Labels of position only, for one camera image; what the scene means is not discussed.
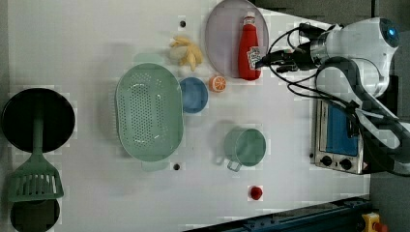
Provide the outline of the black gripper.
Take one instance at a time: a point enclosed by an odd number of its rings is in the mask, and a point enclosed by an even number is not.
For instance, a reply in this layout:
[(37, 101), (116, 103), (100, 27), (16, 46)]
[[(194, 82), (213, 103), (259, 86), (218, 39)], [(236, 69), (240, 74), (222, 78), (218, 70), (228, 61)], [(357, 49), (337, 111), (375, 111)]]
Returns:
[[(283, 61), (285, 65), (267, 65), (275, 62)], [(266, 54), (261, 62), (263, 64), (256, 64), (256, 68), (261, 70), (263, 68), (272, 68), (277, 73), (288, 73), (292, 71), (292, 66), (301, 71), (309, 71), (316, 69), (317, 66), (313, 62), (310, 54), (310, 43), (302, 43), (293, 51), (275, 51)]]

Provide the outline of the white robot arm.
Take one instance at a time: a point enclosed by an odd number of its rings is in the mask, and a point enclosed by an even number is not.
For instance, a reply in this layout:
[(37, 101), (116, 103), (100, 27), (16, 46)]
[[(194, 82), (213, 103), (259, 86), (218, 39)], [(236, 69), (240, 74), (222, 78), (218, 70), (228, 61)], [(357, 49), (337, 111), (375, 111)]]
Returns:
[(397, 176), (409, 175), (409, 123), (379, 101), (390, 84), (398, 49), (395, 25), (374, 17), (327, 29), (301, 23), (307, 41), (291, 51), (270, 49), (255, 63), (276, 76), (314, 70), (308, 96), (338, 108), (359, 131), (374, 164)]

